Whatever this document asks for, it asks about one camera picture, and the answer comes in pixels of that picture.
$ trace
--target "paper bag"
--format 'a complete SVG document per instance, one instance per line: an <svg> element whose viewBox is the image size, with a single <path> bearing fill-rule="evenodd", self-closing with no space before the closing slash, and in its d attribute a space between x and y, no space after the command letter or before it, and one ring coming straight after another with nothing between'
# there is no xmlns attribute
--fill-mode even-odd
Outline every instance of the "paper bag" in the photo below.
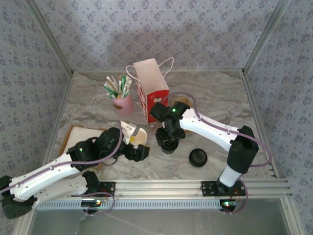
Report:
<svg viewBox="0 0 313 235"><path fill-rule="evenodd" d="M170 59L172 59L172 66L162 75L159 66ZM174 59L171 57L160 65L157 64L155 59L147 59L135 62L134 66L128 65L126 67L127 74L136 79L136 90L140 106L148 123L156 121L156 119L149 114L154 104L160 102L169 94L169 88L164 76L172 69L173 64ZM135 77L129 74L128 67L135 69Z"/></svg>

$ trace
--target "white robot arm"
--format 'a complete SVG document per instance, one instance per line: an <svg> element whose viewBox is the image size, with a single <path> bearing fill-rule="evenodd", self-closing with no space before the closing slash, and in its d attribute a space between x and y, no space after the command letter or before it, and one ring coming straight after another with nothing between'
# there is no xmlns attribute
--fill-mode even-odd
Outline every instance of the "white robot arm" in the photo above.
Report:
<svg viewBox="0 0 313 235"><path fill-rule="evenodd" d="M67 153L28 174L15 178L1 177L0 194L3 196L2 209L6 217L9 219L20 217L43 201L81 194L87 190L97 192L99 181L94 172L87 171L72 179L61 179L80 174L87 168L98 165L109 155L117 158L123 154L135 162L147 158L149 147L139 145L134 149L129 144L130 137L136 136L139 128L124 122L121 122L121 126L122 135L118 128L112 127L102 132L99 137L78 142L68 149Z"/></svg>
<svg viewBox="0 0 313 235"><path fill-rule="evenodd" d="M200 114L201 119L229 131L218 130L201 121L194 109L181 102L176 102L172 107L157 102L152 107L150 114L163 125L163 128L156 131L156 140L166 154L173 153L178 147L179 140L185 138L183 130L202 135L228 152L227 166L217 181L221 190L232 187L242 174L247 173L259 151L256 142L229 132L240 132L254 137L251 128L243 126L239 129L228 126Z"/></svg>

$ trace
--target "pencil holder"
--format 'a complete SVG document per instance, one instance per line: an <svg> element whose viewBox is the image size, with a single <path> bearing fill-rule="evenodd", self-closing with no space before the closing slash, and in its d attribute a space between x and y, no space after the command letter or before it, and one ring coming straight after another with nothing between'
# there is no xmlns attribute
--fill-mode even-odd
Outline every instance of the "pencil holder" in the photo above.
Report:
<svg viewBox="0 0 313 235"><path fill-rule="evenodd" d="M115 111L119 115L126 116L132 113L133 102L130 94L123 99L111 99L111 100L113 102Z"/></svg>

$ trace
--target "paper cup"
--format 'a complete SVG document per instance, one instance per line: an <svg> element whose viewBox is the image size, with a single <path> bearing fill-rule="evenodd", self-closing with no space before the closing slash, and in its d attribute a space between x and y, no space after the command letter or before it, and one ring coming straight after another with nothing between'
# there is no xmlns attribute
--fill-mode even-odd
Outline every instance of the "paper cup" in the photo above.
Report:
<svg viewBox="0 0 313 235"><path fill-rule="evenodd" d="M115 111L121 116L126 116L132 113L133 102L130 94L123 99L111 99L111 100Z"/></svg>
<svg viewBox="0 0 313 235"><path fill-rule="evenodd" d="M144 129L140 128L137 135L131 138L130 143L134 146L134 149L137 149L138 145L140 144L146 144L147 132Z"/></svg>
<svg viewBox="0 0 313 235"><path fill-rule="evenodd" d="M190 106L190 108L194 107L194 103L190 99L188 99L187 97L184 97L184 96L175 97L172 101L172 105L175 104L176 101L179 101L179 102L184 103L184 104L188 104Z"/></svg>

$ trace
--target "floral pattern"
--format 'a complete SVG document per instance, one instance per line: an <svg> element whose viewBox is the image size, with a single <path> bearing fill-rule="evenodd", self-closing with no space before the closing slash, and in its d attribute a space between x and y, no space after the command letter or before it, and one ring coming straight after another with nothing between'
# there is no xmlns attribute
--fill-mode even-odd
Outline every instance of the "floral pattern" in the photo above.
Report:
<svg viewBox="0 0 313 235"><path fill-rule="evenodd" d="M38 0L74 70L242 68L276 0Z"/></svg>
<svg viewBox="0 0 313 235"><path fill-rule="evenodd" d="M313 3L292 1L249 74L271 148L313 234Z"/></svg>
<svg viewBox="0 0 313 235"><path fill-rule="evenodd" d="M68 77L24 2L0 9L0 176L14 177L42 164ZM1 235L14 222L0 210Z"/></svg>

